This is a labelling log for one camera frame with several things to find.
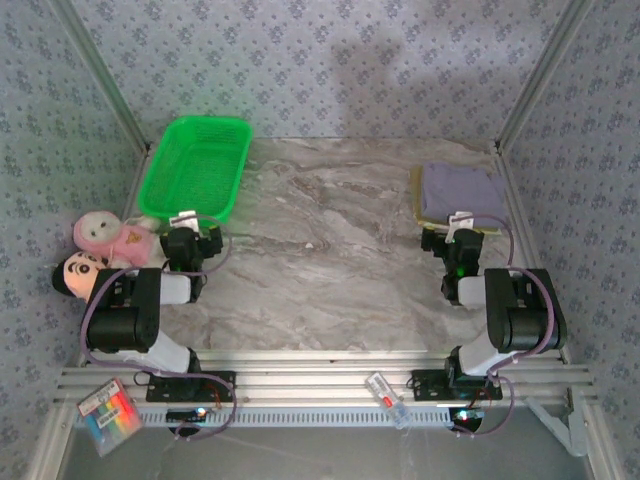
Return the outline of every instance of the folded cloth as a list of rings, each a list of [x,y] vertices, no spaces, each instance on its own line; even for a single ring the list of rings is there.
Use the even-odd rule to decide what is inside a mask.
[[[504,179],[480,168],[427,163],[422,169],[422,215],[447,223],[457,211],[495,215],[506,221]],[[474,220],[477,227],[501,227],[493,219]]]

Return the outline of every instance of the gray marble table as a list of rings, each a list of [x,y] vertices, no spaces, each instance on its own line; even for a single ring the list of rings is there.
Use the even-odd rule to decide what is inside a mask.
[[[429,161],[492,169],[480,149],[446,140],[255,140],[228,225],[234,255],[197,303],[162,308],[163,330],[225,350],[472,340],[484,311],[442,297],[442,261],[420,249],[411,212],[409,168]],[[481,266],[504,265],[507,251],[506,236],[486,237]]]

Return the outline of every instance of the metal support beam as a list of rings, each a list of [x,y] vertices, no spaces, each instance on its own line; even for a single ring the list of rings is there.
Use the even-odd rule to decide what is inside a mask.
[[[529,220],[524,210],[522,199],[518,193],[511,167],[503,155],[495,148],[490,148],[498,171],[506,181],[505,203],[511,219],[516,238],[516,264],[524,262],[525,267],[542,267],[540,255],[529,226]],[[571,364],[571,352],[565,346],[560,354],[566,364]],[[594,478],[600,480],[621,480],[625,478],[622,464],[618,458],[611,431],[605,420],[602,406],[599,403],[589,403],[583,407],[587,427],[587,445],[589,450],[589,464]]]
[[[77,415],[78,409],[72,404],[51,408],[24,480],[56,480],[58,478]]]
[[[67,32],[69,40],[76,47],[98,88],[102,91],[107,105],[113,110],[125,135],[138,152],[146,152],[147,146],[142,131],[71,1],[48,1],[51,9],[60,20],[60,23],[62,23],[62,27]]]
[[[406,383],[411,370],[443,368],[444,354],[428,352],[198,351],[203,370],[233,370],[236,394],[243,408],[273,407],[375,407],[364,381],[379,371],[408,407],[461,407],[466,401],[414,402]],[[87,365],[65,368],[54,394],[56,404],[78,402],[110,378],[118,377],[139,407],[158,406],[146,401],[146,387],[137,386],[133,371]],[[565,365],[558,352],[550,352],[512,365],[502,372],[515,385],[516,403],[527,397],[543,405],[566,405],[566,389],[575,385],[587,402],[596,401],[591,374],[584,365]],[[144,382],[144,375],[138,375]],[[508,404],[508,395],[498,404]],[[162,404],[197,407],[200,404]]]
[[[554,437],[567,449],[569,455],[584,457],[587,454],[587,431],[584,424],[583,402],[580,392],[571,387],[573,411],[569,414],[565,425],[559,418],[547,412],[535,398],[525,398],[524,403],[531,409],[542,424],[549,429]]]
[[[593,0],[569,0],[497,138],[501,152],[513,145],[592,4]]]
[[[145,173],[147,173],[150,161],[150,153],[146,151],[143,152],[140,161],[138,162],[138,166],[136,167],[136,171],[133,174],[133,186],[127,194],[127,201],[124,204],[124,208],[122,209],[123,219],[128,219],[139,215],[137,207],[138,191],[140,190],[140,186],[142,185],[144,175]]]

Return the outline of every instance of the doll face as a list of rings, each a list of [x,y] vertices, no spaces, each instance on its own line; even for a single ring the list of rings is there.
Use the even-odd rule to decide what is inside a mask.
[[[91,253],[75,253],[64,262],[64,283],[76,297],[88,302],[98,273],[106,264],[106,259]]]
[[[80,233],[91,243],[109,243],[118,236],[121,228],[122,223],[113,215],[92,212],[83,217]]]

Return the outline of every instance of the wall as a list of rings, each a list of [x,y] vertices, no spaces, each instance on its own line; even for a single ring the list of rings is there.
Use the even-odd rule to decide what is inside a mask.
[[[0,2],[0,479],[19,478],[82,305],[53,292],[85,211],[119,211],[139,158],[43,0]]]
[[[570,347],[640,478],[640,6],[599,0],[509,154]]]
[[[143,132],[495,138],[565,0],[73,0]]]

